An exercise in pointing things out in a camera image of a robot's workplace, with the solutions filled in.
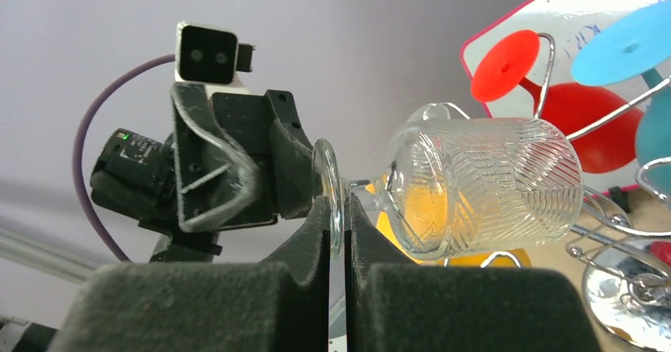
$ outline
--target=black camera module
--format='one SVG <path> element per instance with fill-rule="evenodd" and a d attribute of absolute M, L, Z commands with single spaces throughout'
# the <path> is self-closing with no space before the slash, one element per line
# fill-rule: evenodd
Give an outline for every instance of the black camera module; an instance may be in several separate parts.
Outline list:
<path fill-rule="evenodd" d="M 228 85 L 236 71 L 238 41 L 231 32 L 195 25 L 180 28 L 177 73 L 185 81 Z"/>

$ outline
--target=clear glass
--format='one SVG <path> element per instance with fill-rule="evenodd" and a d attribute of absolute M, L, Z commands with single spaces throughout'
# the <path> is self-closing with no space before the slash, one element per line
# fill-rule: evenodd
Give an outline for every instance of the clear glass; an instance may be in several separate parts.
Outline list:
<path fill-rule="evenodd" d="M 419 260 L 543 244 L 577 220 L 580 162 L 547 121 L 413 120 L 395 133 L 389 168 L 373 180 L 340 178 L 330 144 L 315 143 L 316 189 L 332 208 L 332 258 L 343 245 L 343 199 L 351 192 L 367 209 L 385 211 L 401 247 Z M 369 191 L 372 198 L 363 198 Z"/>

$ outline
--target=white wall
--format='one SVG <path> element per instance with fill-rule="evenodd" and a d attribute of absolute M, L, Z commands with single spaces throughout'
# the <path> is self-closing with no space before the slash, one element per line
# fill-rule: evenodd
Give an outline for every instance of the white wall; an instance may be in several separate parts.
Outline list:
<path fill-rule="evenodd" d="M 309 138 L 331 140 L 341 172 L 364 177 L 379 171 L 386 140 L 421 104 L 451 100 L 483 115 L 468 95 L 461 44 L 523 1 L 0 0 L 0 226 L 113 261 L 76 202 L 72 138 L 113 78 L 173 50 L 178 21 L 228 27 L 256 44 L 255 72 L 243 80 L 257 92 L 294 93 Z M 171 78 L 164 66 L 103 107 L 86 144 L 87 175 L 117 127 L 156 139 L 170 132 Z M 100 213 L 132 259 L 148 259 L 155 234 Z M 225 233 L 219 260 L 256 261 L 297 226 Z M 57 327 L 75 290 L 0 261 L 0 313 Z"/>

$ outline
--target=beige surface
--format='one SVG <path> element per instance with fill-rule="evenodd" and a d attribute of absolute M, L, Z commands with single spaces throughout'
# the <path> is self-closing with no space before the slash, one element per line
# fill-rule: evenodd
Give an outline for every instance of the beige surface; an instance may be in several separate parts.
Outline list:
<path fill-rule="evenodd" d="M 629 200 L 632 209 L 630 218 L 635 228 L 657 231 L 671 230 L 671 213 L 666 206 L 656 202 L 652 196 L 641 190 L 630 192 Z M 597 225 L 597 222 L 584 212 L 578 223 L 590 229 Z M 611 237 L 616 236 L 615 233 L 604 233 L 609 234 Z M 585 265 L 571 258 L 566 253 L 565 249 L 566 243 L 575 237 L 578 237 L 578 235 L 569 233 L 560 242 L 543 245 L 537 248 L 530 248 L 527 249 L 527 252 L 531 257 L 534 267 L 546 267 L 561 271 L 571 280 L 571 282 L 573 282 L 574 286 L 580 290 L 582 272 L 585 270 Z M 583 247 L 583 250 L 589 249 L 590 245 L 598 246 L 598 244 L 589 240 L 582 240 L 580 245 Z M 595 329 L 597 329 L 597 335 L 604 351 L 620 352 L 637 350 L 623 344 L 611 335 L 606 335 L 606 333 L 596 325 Z"/>

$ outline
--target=red border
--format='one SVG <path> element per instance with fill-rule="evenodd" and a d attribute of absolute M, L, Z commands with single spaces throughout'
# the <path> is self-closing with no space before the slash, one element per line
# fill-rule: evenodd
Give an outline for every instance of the red border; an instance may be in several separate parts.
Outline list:
<path fill-rule="evenodd" d="M 473 37 L 471 37 L 471 38 L 469 38 L 468 40 L 466 40 L 466 42 L 464 42 L 463 45 L 461 45 L 461 52 L 460 52 L 460 54 L 459 54 L 459 59 L 461 59 L 461 66 L 464 68 L 464 71 L 466 72 L 466 75 L 468 76 L 468 79 L 473 79 L 473 76 L 471 75 L 471 71 L 468 69 L 468 66 L 466 66 L 466 61 L 464 60 L 464 52 L 465 52 L 466 47 L 467 47 L 469 44 L 471 44 L 473 41 L 475 41 L 475 40 L 477 40 L 478 38 L 480 38 L 480 37 L 481 37 L 483 34 L 485 34 L 486 32 L 489 32 L 490 30 L 492 30 L 496 25 L 501 24 L 502 22 L 504 22 L 505 20 L 507 20 L 509 17 L 512 17 L 514 14 L 516 14 L 517 12 L 519 12 L 520 9 L 526 7 L 527 5 L 531 4 L 531 3 L 534 2 L 534 1 L 535 1 L 535 0 L 527 0 L 526 2 L 523 2 L 523 3 L 520 4 L 517 8 L 515 8 L 515 9 L 513 9 L 511 12 L 509 12 L 506 16 L 503 16 L 503 17 L 499 18 L 497 21 L 495 21 L 495 22 L 492 23 L 491 25 L 487 26 L 487 27 L 484 28 L 483 30 L 479 31 L 479 32 L 478 32 L 477 34 L 475 34 Z M 492 116 L 491 116 L 491 112 L 489 111 L 489 107 L 488 107 L 485 103 L 483 103 L 483 107 L 484 107 L 484 111 L 487 113 L 487 116 L 492 117 Z"/>

